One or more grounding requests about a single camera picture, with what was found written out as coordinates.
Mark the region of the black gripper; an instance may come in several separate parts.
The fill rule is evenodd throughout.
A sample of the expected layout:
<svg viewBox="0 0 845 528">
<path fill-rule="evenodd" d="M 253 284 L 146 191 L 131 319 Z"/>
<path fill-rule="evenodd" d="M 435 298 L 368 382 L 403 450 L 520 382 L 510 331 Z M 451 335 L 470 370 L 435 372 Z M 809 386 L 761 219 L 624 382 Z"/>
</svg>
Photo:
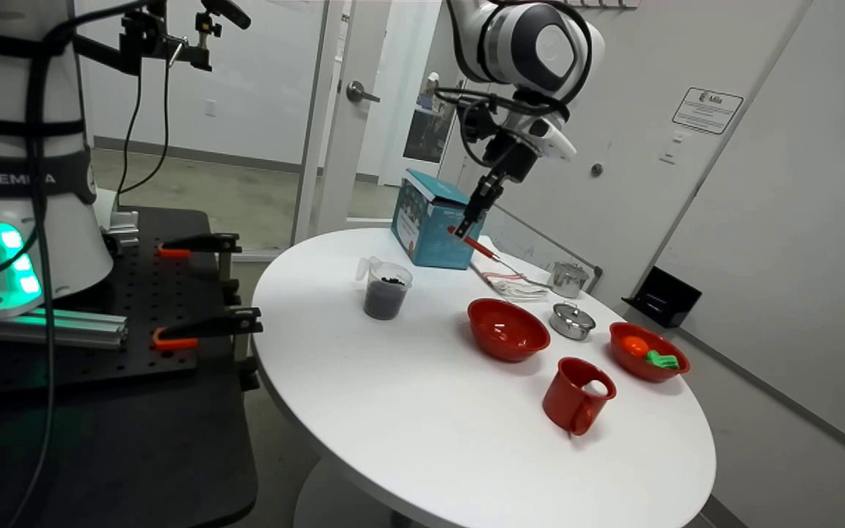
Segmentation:
<svg viewBox="0 0 845 528">
<path fill-rule="evenodd" d="M 501 184 L 523 183 L 536 158 L 549 156 L 568 162 L 579 156 L 579 147 L 566 137 L 557 114 L 507 106 L 505 117 L 497 121 L 498 108 L 498 99 L 461 106 L 461 140 L 463 147 L 483 140 L 483 152 L 479 156 L 483 177 L 463 208 L 456 230 L 458 238 L 466 238 L 472 227 L 483 222 L 505 191 Z"/>
</svg>

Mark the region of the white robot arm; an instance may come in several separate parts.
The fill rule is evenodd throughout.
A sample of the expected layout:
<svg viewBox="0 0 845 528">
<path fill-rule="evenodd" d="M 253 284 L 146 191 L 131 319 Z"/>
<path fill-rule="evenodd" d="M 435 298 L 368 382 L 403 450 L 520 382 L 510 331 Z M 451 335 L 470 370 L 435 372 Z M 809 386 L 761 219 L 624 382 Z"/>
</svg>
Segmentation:
<svg viewBox="0 0 845 528">
<path fill-rule="evenodd" d="M 456 59 L 466 80 L 510 86 L 513 96 L 441 89 L 458 108 L 461 143 L 483 140 L 483 168 L 456 234 L 463 238 L 523 183 L 539 156 L 574 158 L 566 137 L 568 102 L 583 92 L 602 56 L 602 33 L 563 0 L 445 0 Z"/>
</svg>

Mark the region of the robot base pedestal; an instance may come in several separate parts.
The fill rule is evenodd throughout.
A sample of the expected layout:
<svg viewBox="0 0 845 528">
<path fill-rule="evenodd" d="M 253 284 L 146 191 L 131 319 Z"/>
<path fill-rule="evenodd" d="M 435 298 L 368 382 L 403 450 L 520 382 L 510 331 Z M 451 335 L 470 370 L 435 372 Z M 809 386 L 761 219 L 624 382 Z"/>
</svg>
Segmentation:
<svg viewBox="0 0 845 528">
<path fill-rule="evenodd" d="M 112 272 L 93 210 L 74 0 L 0 0 L 0 319 Z"/>
</svg>

